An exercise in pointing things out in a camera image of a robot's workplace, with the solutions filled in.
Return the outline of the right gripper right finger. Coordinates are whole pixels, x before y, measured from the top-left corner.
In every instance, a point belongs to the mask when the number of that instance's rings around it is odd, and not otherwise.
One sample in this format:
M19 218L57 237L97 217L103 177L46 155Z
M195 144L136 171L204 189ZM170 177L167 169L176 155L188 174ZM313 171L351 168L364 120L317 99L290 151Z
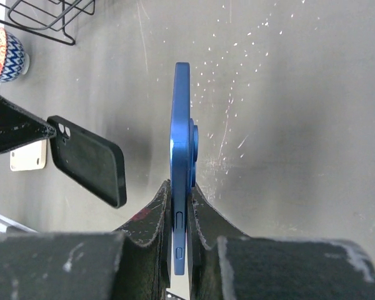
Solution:
M375 268L356 243L251 237L195 187L188 201L192 299L375 299Z

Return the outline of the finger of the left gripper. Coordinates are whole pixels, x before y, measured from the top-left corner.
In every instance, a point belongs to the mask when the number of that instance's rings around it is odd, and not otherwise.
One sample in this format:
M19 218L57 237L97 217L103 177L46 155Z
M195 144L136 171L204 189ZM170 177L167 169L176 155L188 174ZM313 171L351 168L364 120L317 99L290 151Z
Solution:
M55 136L55 127L47 121L0 95L0 154Z

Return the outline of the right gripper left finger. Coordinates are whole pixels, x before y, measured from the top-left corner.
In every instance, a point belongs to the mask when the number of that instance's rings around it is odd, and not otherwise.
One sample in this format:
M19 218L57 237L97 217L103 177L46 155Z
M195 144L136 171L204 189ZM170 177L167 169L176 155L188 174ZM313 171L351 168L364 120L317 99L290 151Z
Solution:
M0 234L0 299L165 299L171 188L112 232Z

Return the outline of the black phone case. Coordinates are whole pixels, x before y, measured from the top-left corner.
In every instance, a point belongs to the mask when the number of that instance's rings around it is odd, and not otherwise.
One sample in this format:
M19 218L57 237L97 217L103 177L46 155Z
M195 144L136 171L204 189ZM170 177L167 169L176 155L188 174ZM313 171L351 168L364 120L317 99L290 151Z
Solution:
M61 116L50 116L47 122L57 132L50 139L54 165L109 206L124 206L127 193L121 148Z

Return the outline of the blue smartphone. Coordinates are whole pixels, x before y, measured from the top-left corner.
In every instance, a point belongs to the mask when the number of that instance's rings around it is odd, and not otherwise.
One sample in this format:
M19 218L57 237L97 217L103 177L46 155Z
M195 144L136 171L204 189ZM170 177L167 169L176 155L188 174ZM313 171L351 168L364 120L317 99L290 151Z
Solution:
M177 62L174 71L169 133L172 255L176 276L185 274L187 206L193 187L194 123L190 117L190 87L190 64Z

